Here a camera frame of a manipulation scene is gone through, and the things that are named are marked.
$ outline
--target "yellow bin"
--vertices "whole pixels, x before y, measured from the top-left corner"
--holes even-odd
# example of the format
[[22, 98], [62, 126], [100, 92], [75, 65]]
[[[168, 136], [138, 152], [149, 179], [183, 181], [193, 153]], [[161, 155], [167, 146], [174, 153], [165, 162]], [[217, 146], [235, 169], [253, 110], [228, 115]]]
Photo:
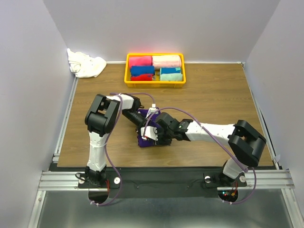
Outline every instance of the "yellow bin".
[[[129, 58], [130, 57], [140, 57], [140, 56], [164, 56], [164, 55], [178, 55], [181, 59], [181, 73], [182, 81], [171, 82], [171, 81], [160, 81], [160, 76], [156, 71], [155, 81], [131, 81], [131, 73], [129, 68]], [[130, 53], [127, 55], [127, 61], [125, 65], [124, 82], [128, 87], [182, 87], [186, 83], [186, 72], [185, 72], [185, 61], [184, 55], [181, 53]]]

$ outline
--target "white cloth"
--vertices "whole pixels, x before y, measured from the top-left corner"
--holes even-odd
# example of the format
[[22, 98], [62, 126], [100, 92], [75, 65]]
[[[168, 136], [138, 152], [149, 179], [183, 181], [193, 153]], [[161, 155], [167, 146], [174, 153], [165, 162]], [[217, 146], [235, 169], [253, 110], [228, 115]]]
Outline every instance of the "white cloth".
[[72, 52], [67, 49], [70, 70], [76, 77], [97, 77], [105, 68], [106, 61], [103, 58], [92, 58], [81, 52]]

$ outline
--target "white wall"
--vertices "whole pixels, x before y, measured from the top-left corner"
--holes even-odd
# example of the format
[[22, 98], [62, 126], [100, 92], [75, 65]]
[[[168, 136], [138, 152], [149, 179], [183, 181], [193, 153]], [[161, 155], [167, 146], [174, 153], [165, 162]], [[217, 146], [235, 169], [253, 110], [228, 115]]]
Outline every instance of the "white wall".
[[125, 60], [181, 52], [187, 61], [245, 61], [279, 0], [44, 0], [72, 51]]
[[304, 1], [281, 0], [245, 70], [304, 214]]
[[0, 227], [27, 227], [72, 85], [66, 45], [41, 0], [1, 1]]

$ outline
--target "wooden tabletop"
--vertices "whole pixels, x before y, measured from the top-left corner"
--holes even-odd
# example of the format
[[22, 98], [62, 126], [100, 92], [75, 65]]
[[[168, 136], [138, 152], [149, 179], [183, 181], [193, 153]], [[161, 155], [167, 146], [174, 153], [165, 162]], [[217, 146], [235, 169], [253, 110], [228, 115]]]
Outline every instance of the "wooden tabletop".
[[[89, 135], [84, 119], [96, 94], [150, 93], [158, 107], [178, 107], [202, 123], [234, 124], [243, 119], [262, 133], [240, 64], [186, 64], [187, 83], [183, 88], [151, 89], [128, 88], [123, 80], [124, 67], [124, 64], [107, 65], [98, 77], [79, 79], [58, 167], [86, 166]], [[138, 97], [145, 107], [151, 105], [150, 97]], [[178, 120], [188, 118], [178, 111], [167, 112]], [[212, 142], [173, 140], [171, 146], [139, 148], [135, 126], [124, 116], [117, 123], [107, 148], [112, 162], [118, 167], [222, 166], [229, 158]], [[273, 165], [267, 148], [259, 165]]]

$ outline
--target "blue towel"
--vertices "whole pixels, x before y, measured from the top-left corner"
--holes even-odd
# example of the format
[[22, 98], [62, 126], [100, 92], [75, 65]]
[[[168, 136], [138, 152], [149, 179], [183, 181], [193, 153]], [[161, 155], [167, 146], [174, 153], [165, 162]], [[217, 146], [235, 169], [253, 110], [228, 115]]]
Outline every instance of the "blue towel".
[[177, 74], [161, 74], [160, 76], [161, 81], [182, 81], [182, 74], [177, 73]]
[[176, 68], [161, 68], [161, 74], [178, 74], [181, 72], [180, 67]]
[[154, 66], [133, 66], [131, 67], [131, 75], [139, 76], [144, 74], [154, 74]]

